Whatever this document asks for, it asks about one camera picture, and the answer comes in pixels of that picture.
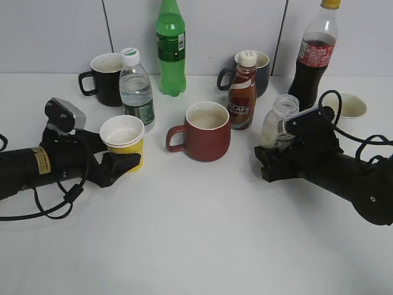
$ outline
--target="paper cup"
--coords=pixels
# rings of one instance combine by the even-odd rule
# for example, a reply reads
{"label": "paper cup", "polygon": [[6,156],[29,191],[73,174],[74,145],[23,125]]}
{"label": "paper cup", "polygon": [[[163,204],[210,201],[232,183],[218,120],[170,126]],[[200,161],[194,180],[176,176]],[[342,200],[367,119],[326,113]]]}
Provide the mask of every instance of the paper cup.
{"label": "paper cup", "polygon": [[129,172],[143,165],[143,136],[145,127],[137,117],[122,115],[109,119],[99,130],[101,140],[114,154],[140,154],[141,162]]}

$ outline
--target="brown bottle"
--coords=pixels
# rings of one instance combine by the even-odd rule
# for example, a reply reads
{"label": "brown bottle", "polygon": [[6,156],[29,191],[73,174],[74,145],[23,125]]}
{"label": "brown bottle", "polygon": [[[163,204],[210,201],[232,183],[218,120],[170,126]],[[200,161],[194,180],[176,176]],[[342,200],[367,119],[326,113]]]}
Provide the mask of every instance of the brown bottle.
{"label": "brown bottle", "polygon": [[240,53],[236,67],[236,77],[229,90],[228,112],[231,128],[243,130],[248,128],[254,117],[257,91],[255,89],[255,73],[257,54],[252,50]]}

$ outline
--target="white bottle cap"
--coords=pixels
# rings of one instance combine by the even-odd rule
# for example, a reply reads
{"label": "white bottle cap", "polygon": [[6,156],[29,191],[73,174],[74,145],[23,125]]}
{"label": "white bottle cap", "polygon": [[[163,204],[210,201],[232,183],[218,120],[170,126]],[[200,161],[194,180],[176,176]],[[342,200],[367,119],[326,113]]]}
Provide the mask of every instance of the white bottle cap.
{"label": "white bottle cap", "polygon": [[141,61],[141,55],[136,48],[125,48],[121,54],[124,66],[136,66]]}
{"label": "white bottle cap", "polygon": [[253,50],[243,50],[242,52],[240,52],[239,64],[247,68],[255,66],[257,64],[256,52]]}

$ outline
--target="mug rim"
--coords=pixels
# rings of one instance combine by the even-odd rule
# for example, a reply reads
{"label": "mug rim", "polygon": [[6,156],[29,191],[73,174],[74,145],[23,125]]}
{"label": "mug rim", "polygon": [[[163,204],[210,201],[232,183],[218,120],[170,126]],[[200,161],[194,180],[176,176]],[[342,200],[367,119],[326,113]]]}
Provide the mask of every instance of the mug rim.
{"label": "mug rim", "polygon": [[[225,112],[226,112],[226,114],[227,114],[227,119],[226,119],[225,123],[223,123],[222,125],[220,125],[220,126],[218,126],[218,127],[214,127],[214,128],[200,128],[200,127],[196,126],[195,124],[192,124],[192,123],[191,123],[191,120],[189,119],[189,112],[190,112],[195,106],[197,106],[198,104],[214,104],[214,105],[217,105],[217,106],[219,106],[220,108],[224,109]],[[199,130],[206,130],[206,131],[213,131],[213,130],[220,129],[220,128],[224,127],[225,125],[227,125],[228,122],[229,122],[230,116],[229,116],[228,110],[227,110],[222,104],[215,103],[215,102],[213,102],[213,101],[201,101],[201,102],[199,102],[199,103],[194,103],[193,105],[191,105],[191,106],[187,109],[187,112],[185,113],[185,119],[187,120],[187,123],[188,123],[188,124],[190,124],[192,127],[196,128],[196,129],[199,129]]]}
{"label": "mug rim", "polygon": [[93,60],[90,62],[90,67],[91,67],[91,69],[94,70],[94,71],[96,71],[96,72],[98,72],[98,73],[103,73],[103,74],[112,74],[112,73],[120,72],[122,69],[119,69],[119,70],[117,70],[117,71],[104,72],[104,71],[99,71],[99,70],[97,70],[97,69],[93,66],[93,63],[94,63],[96,60],[98,60],[99,58],[106,57],[106,56],[108,56],[108,55],[117,56],[117,57],[120,57],[120,59],[122,58],[122,55],[121,55],[120,53],[116,53],[116,52],[109,52],[109,53],[104,53],[104,54],[98,55],[97,57],[93,58]]}
{"label": "mug rim", "polygon": [[[257,54],[262,54],[262,55],[265,56],[265,58],[267,58],[267,62],[263,66],[258,66],[257,69],[262,69],[262,68],[264,68],[264,67],[266,67],[266,66],[268,66],[270,64],[270,57],[265,52],[262,52],[262,51],[259,51],[259,50],[252,50],[252,51],[256,52]],[[236,53],[235,56],[233,57],[233,59],[235,60],[235,63],[238,63],[237,60],[236,60],[236,57],[238,57],[240,55],[240,52],[241,51]]]}

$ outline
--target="plastic bottle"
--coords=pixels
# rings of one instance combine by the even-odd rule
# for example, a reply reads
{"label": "plastic bottle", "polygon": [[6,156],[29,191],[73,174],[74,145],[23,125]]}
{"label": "plastic bottle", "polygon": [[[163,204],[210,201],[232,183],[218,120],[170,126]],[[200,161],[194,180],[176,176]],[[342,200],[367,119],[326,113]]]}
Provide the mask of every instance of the plastic bottle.
{"label": "plastic bottle", "polygon": [[318,85],[332,56],[338,36],[335,20],[341,0],[322,0],[318,15],[307,26],[296,61],[295,78],[288,94],[299,99],[300,110],[311,108]]}
{"label": "plastic bottle", "polygon": [[274,101],[273,109],[267,114],[262,125],[259,145],[265,149],[279,148],[280,152],[288,148],[295,136],[279,134],[278,122],[299,112],[299,101],[292,95],[280,95]]}
{"label": "plastic bottle", "polygon": [[185,24],[176,0],[162,0],[155,29],[161,67],[161,92],[178,96],[186,88]]}
{"label": "plastic bottle", "polygon": [[240,53],[235,80],[233,80],[228,94],[228,112],[232,129],[243,130],[252,123],[257,99],[256,63],[257,54],[254,51],[244,50]]}
{"label": "plastic bottle", "polygon": [[154,127],[155,114],[153,106],[153,94],[149,76],[139,64],[141,56],[139,50],[126,48],[122,52],[123,69],[120,72],[119,88],[124,112],[140,118],[145,131]]}

